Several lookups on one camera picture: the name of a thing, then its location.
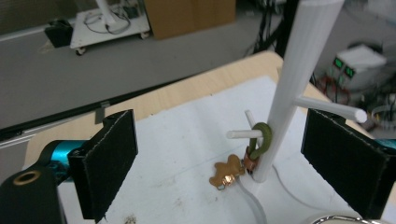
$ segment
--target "white mug tree stand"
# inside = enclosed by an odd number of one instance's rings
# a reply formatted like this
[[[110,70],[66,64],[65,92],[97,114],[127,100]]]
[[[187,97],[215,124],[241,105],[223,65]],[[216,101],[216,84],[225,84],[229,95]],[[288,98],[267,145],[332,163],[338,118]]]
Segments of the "white mug tree stand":
[[[252,174],[253,178],[243,178],[245,180],[243,184],[246,187],[262,183],[267,178],[297,106],[332,112],[357,122],[367,120],[366,113],[361,109],[303,97],[318,57],[343,4],[344,0],[301,1],[267,120],[273,134],[271,146],[260,156]],[[247,119],[250,127],[253,127],[256,122],[249,112],[247,112]],[[255,130],[230,131],[227,136],[229,138],[256,138],[262,137],[262,133]]]
[[[84,54],[89,45],[128,35],[140,35],[142,39],[149,36],[149,21],[141,1],[121,1],[111,7],[106,0],[96,0],[96,3],[99,8],[77,14],[70,48],[78,56]],[[135,7],[137,17],[129,19],[122,7]]]

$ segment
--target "black device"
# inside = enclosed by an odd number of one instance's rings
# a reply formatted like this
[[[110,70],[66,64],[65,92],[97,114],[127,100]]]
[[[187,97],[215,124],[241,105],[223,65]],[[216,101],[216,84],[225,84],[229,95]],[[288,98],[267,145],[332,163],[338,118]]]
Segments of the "black device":
[[[363,218],[380,219],[396,181],[396,149],[345,124],[342,117],[309,109],[302,153]]]
[[[88,141],[50,142],[34,165],[9,177],[0,187],[0,223],[66,223],[57,186],[69,176],[82,215],[99,222],[137,155],[133,110],[103,123]]]
[[[54,20],[49,22],[49,27],[44,30],[53,47],[69,46],[72,40],[73,27],[67,20]]]

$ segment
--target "black textured pad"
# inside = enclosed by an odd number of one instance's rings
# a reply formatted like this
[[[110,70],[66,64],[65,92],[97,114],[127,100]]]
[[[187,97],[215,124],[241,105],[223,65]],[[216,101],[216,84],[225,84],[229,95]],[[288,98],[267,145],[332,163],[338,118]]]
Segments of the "black textured pad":
[[[380,219],[396,180],[395,150],[345,124],[345,119],[309,110],[302,152],[361,216]]]
[[[136,154],[132,110],[105,118],[99,133],[69,153],[71,174],[84,218],[98,222],[105,216]]]

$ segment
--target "electronic equipment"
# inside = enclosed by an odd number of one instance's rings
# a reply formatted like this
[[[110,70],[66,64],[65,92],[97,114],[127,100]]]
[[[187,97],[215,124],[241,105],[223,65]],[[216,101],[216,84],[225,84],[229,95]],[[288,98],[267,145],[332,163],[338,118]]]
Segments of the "electronic equipment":
[[[384,56],[359,45],[336,54],[330,77],[338,79],[338,85],[343,89],[361,90],[378,82],[381,68],[386,63]]]

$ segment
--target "wire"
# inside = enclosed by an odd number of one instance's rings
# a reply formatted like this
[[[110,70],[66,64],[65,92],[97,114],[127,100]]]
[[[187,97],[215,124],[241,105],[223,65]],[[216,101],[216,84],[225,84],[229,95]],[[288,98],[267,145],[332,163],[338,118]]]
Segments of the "wire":
[[[107,25],[107,24],[105,24],[105,29],[106,29],[105,31],[93,30],[90,25],[100,21],[101,20],[101,16],[103,15],[102,13],[93,14],[93,15],[87,14],[87,16],[84,19],[84,24],[87,26],[87,28],[90,31],[92,31],[94,33],[97,33],[97,34],[119,35],[119,34],[125,32],[126,30],[128,30],[128,28],[131,26],[131,21],[127,17],[125,17],[124,15],[121,15],[121,13],[117,13],[117,12],[114,12],[114,11],[111,11],[111,12],[114,13],[114,15],[116,15],[119,19],[121,19],[123,21],[126,21],[127,22],[126,25],[124,25],[120,29],[117,29],[117,30],[114,30],[114,31],[111,31],[110,30],[110,26]]]
[[[281,185],[282,188],[291,196],[291,198],[293,198],[293,199],[294,199],[295,201],[297,201],[298,203],[300,203],[300,204],[302,204],[302,205],[305,205],[305,206],[307,206],[307,207],[309,207],[309,208],[318,209],[318,210],[322,210],[322,211],[328,211],[328,210],[329,210],[329,208],[316,207],[316,206],[313,206],[313,205],[311,205],[311,204],[309,204],[309,203],[303,202],[303,201],[302,201],[301,199],[299,199],[297,196],[295,196],[294,194],[292,194],[292,193],[289,191],[289,189],[286,187],[286,185],[283,183],[282,178],[280,178],[279,171],[276,169],[276,166],[273,165],[272,167],[274,168],[274,171],[275,171],[275,173],[276,173],[276,177],[277,177],[277,179],[279,180],[280,185]]]
[[[241,190],[256,204],[257,208],[260,210],[260,215],[261,215],[260,223],[264,223],[264,224],[268,223],[264,208],[262,207],[260,201],[250,191],[245,189],[245,186],[242,184],[240,178],[236,178],[236,183],[241,188]]]

